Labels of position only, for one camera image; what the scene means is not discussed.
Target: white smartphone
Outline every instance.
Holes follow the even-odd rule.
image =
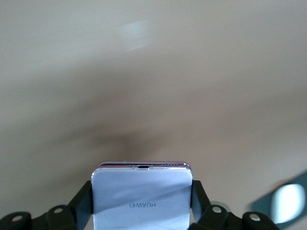
[[[94,230],[186,230],[192,170],[182,161],[107,161],[92,174]]]

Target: blurry background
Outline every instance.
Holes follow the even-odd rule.
[[[306,12],[299,0],[2,1],[0,216],[67,204],[103,161],[168,160],[241,217],[307,169]]]

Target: brand logo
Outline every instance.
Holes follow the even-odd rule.
[[[135,208],[135,207],[155,207],[155,203],[130,203],[129,207],[130,208]]]

